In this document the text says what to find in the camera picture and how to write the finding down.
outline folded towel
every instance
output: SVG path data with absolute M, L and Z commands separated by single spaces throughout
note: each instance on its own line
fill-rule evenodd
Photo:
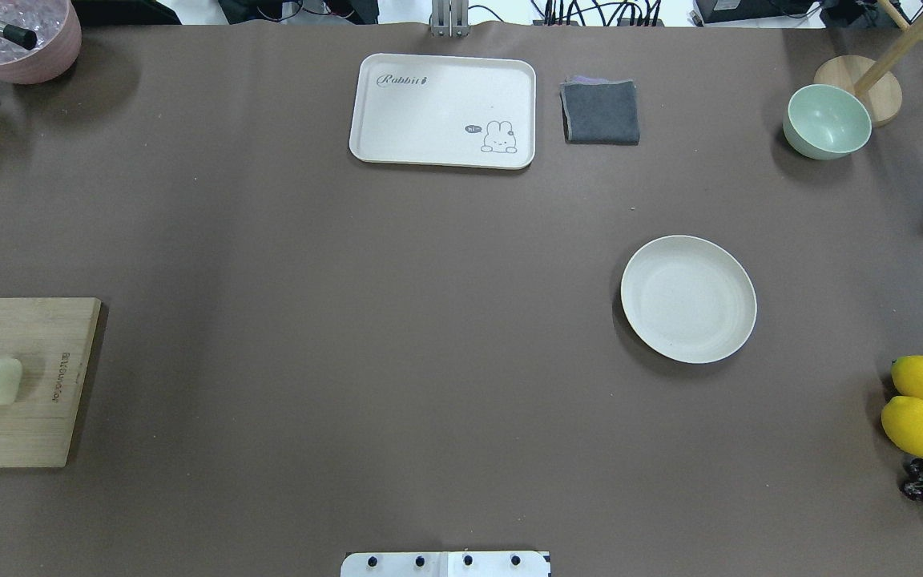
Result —
M 574 76 L 561 84 L 565 138 L 571 143 L 640 143 L 636 85 Z

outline black cable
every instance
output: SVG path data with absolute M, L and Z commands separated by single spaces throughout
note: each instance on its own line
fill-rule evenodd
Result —
M 599 3 L 597 3 L 597 0 L 593 0 L 593 5 L 597 7 L 597 12 L 598 12 L 598 14 L 600 14 L 600 25 L 601 25 L 601 26 L 607 26 L 606 23 L 604 23 L 605 21 L 604 21 L 604 9 L 603 9 L 603 7 L 601 7 L 601 5 L 600 5 Z
M 619 6 L 619 5 L 627 4 L 627 3 L 629 3 L 629 0 L 622 0 L 622 1 L 620 1 L 620 2 L 605 2 L 605 3 L 601 4 L 600 7 L 601 7 L 601 8 L 606 8 L 606 7 L 608 7 L 608 6 Z M 593 8 L 582 8 L 582 10 L 576 10 L 575 13 L 578 14 L 578 12 L 590 12 L 590 11 L 592 11 L 592 10 L 597 10 L 597 7 L 594 6 Z
M 494 11 L 491 10 L 491 8 L 488 7 L 488 6 L 484 6 L 484 5 L 482 5 L 482 4 L 473 4 L 472 6 L 469 6 L 469 10 L 472 10 L 473 8 L 483 8 L 483 10 L 486 10 L 487 12 L 490 12 L 491 14 L 493 14 L 493 15 L 494 15 L 494 18 L 497 18 L 499 22 L 504 22 L 504 21 L 505 21 L 504 18 L 501 18 L 501 16 L 498 15 L 498 12 L 494 12 Z
M 768 4 L 772 4 L 772 8 L 781 12 L 781 15 L 785 16 L 785 18 L 798 19 L 798 21 L 802 21 L 802 19 L 805 18 L 810 18 L 810 16 L 814 15 L 814 12 L 817 12 L 824 7 L 824 1 L 821 1 L 817 3 L 817 6 L 814 7 L 813 10 L 806 12 L 806 14 L 789 14 L 787 11 L 785 11 L 785 8 L 781 7 L 779 4 L 776 4 L 776 0 L 768 0 Z
M 622 25 L 622 16 L 620 16 L 620 14 L 621 14 L 623 11 L 626 11 L 626 8 L 627 8 L 627 7 L 629 7 L 629 6 L 636 6 L 636 10 L 638 10 L 638 9 L 640 8 L 640 7 L 638 7 L 638 6 L 636 5 L 636 3 L 630 2 L 629 0 L 622 0 L 622 2 L 619 2 L 619 4 L 622 4 L 622 6 L 620 6 L 619 8 L 615 8 L 615 11 L 611 12 L 611 18 L 608 18 L 608 19 L 607 19 L 607 23 L 605 23 L 604 26 L 611 26 L 611 23 L 614 22 L 616 18 L 618 18 L 618 20 L 619 20 L 619 26 L 621 26 L 621 25 Z
M 572 10 L 576 10 L 576 8 L 579 8 L 578 0 L 572 0 L 571 2 L 568 3 L 568 14 L 565 14 L 565 25 L 568 25 L 568 26 L 572 25 Z M 582 25 L 585 26 L 586 19 L 582 17 L 582 14 L 575 12 L 575 15 L 578 15 L 579 22 L 581 22 Z
M 643 8 L 639 4 L 630 4 L 629 7 L 629 26 L 643 26 Z M 622 8 L 622 14 L 619 15 L 619 26 L 622 25 L 622 16 L 626 14 L 625 8 Z
M 283 18 L 273 18 L 271 15 L 267 15 L 266 12 L 263 12 L 259 6 L 256 6 L 256 12 L 259 12 L 261 18 L 266 18 L 269 22 L 283 22 L 285 19 L 294 18 L 294 16 L 297 16 L 298 12 L 301 12 L 301 7 L 303 7 L 301 6 L 301 3 L 297 2 L 296 0 L 290 1 L 290 4 L 297 4 L 297 10 L 294 10 L 294 14 L 283 16 Z
M 349 16 L 351 16 L 351 14 L 355 14 L 355 10 L 349 11 L 347 14 L 337 14 L 336 12 L 314 12 L 314 11 L 308 10 L 308 8 L 305 8 L 304 5 L 301 4 L 301 0 L 290 0 L 290 1 L 292 1 L 293 3 L 296 3 L 297 5 L 300 5 L 301 11 L 307 12 L 307 14 L 315 14 L 317 16 L 336 16 L 337 18 L 348 18 Z

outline wooden stand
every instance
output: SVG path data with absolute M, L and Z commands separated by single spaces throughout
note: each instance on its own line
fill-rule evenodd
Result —
M 912 26 L 904 29 L 904 34 L 897 38 L 878 61 L 864 56 L 837 56 L 817 69 L 814 83 L 832 84 L 833 87 L 849 91 L 867 107 L 872 125 L 882 127 L 900 114 L 904 99 L 900 81 L 889 69 L 922 39 L 923 14 Z

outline brown table surface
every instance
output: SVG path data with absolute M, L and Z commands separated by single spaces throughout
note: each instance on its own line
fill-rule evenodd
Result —
M 0 470 L 0 575 L 467 547 L 559 576 L 923 575 L 877 424 L 889 362 L 923 354 L 923 44 L 861 152 L 780 135 L 825 59 L 895 37 L 87 30 L 66 77 L 0 84 L 0 297 L 107 310 L 69 464 Z M 531 167 L 355 160 L 380 51 L 531 63 Z M 637 81 L 639 146 L 565 143 L 574 74 Z M 726 361 L 670 361 L 623 316 L 627 259 L 673 233 L 753 278 Z

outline green bowl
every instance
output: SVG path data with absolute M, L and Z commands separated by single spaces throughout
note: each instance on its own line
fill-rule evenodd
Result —
M 856 96 L 828 84 L 800 88 L 783 117 L 785 139 L 800 154 L 832 160 L 856 152 L 871 138 L 871 115 Z

